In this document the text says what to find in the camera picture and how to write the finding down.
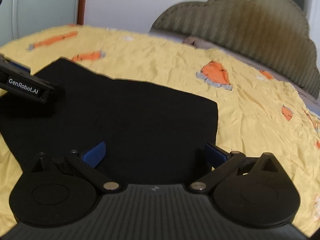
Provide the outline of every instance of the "black fabric square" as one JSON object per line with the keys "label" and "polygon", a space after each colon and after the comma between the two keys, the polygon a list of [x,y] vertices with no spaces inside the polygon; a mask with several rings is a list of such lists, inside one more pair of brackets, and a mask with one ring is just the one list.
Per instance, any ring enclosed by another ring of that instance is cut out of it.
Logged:
{"label": "black fabric square", "polygon": [[0,98],[0,132],[22,169],[39,152],[52,158],[101,141],[97,170],[120,183],[190,183],[210,171],[217,104],[148,82],[113,80],[66,59],[36,74],[65,89],[54,105],[12,94]]}

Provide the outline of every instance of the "blue gripper pad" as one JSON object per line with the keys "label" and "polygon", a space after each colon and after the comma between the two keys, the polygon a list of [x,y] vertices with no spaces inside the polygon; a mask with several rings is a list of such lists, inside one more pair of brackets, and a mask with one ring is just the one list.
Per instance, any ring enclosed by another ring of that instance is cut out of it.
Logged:
{"label": "blue gripper pad", "polygon": [[228,160],[228,156],[218,149],[210,146],[208,143],[204,145],[204,155],[207,162],[214,168],[218,168],[221,164]]}
{"label": "blue gripper pad", "polygon": [[106,156],[106,144],[105,142],[99,143],[91,150],[82,155],[81,159],[87,163],[90,167],[95,168]]}
{"label": "blue gripper pad", "polygon": [[11,65],[14,65],[15,67],[25,71],[25,72],[28,72],[29,74],[31,74],[31,69],[30,68],[22,66],[22,65],[19,65],[18,63],[14,62],[14,61],[9,61],[9,63]]}

